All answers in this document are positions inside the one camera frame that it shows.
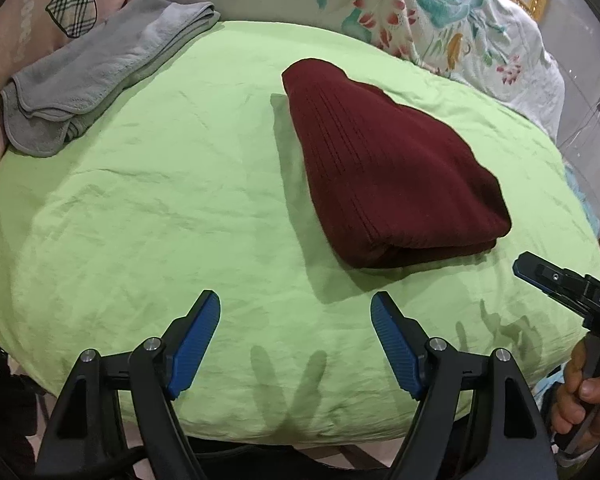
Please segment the person's right hand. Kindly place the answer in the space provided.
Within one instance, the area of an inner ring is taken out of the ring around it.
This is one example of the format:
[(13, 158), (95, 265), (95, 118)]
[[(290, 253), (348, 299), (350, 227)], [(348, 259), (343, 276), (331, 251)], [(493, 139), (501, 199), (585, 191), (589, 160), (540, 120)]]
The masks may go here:
[(581, 339), (571, 352), (564, 371), (565, 382), (558, 388), (556, 400), (550, 412), (552, 428), (558, 434), (568, 434), (585, 419), (585, 404), (598, 407), (583, 437), (590, 445), (600, 441), (600, 377), (585, 379), (583, 372), (588, 357), (584, 340)]

